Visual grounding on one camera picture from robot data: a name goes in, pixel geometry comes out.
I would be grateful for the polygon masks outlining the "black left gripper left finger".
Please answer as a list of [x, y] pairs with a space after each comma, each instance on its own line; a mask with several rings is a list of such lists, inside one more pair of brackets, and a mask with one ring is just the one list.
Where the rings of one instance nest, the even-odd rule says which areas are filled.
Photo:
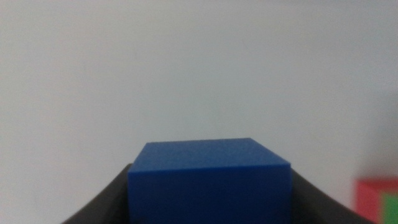
[[62, 224], [128, 224], [128, 164], [95, 198]]

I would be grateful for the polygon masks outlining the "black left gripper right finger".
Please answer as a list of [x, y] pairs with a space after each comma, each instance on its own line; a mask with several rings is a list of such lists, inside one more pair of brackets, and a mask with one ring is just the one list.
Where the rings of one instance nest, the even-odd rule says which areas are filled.
[[292, 171], [293, 224], [373, 224]]

